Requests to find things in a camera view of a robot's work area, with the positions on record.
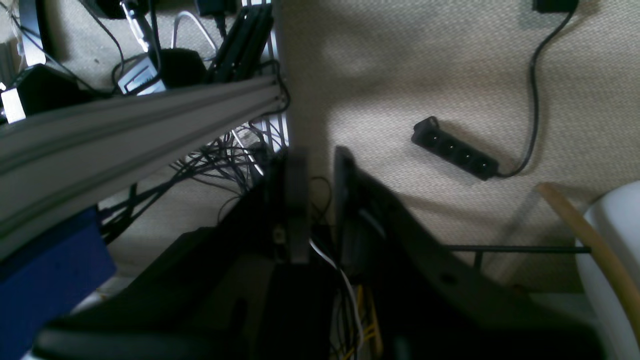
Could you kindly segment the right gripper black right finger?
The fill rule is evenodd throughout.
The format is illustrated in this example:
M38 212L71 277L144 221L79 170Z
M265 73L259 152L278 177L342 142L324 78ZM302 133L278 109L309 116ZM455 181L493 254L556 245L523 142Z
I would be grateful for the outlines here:
M602 360L597 333L462 262L334 150L340 264L372 293L384 360Z

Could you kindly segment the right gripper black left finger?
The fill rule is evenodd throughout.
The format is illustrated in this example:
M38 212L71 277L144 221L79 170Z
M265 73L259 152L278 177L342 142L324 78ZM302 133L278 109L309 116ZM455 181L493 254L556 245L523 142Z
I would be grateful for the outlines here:
M46 324L43 360L311 360L307 152L289 149L215 226L181 235L126 289Z

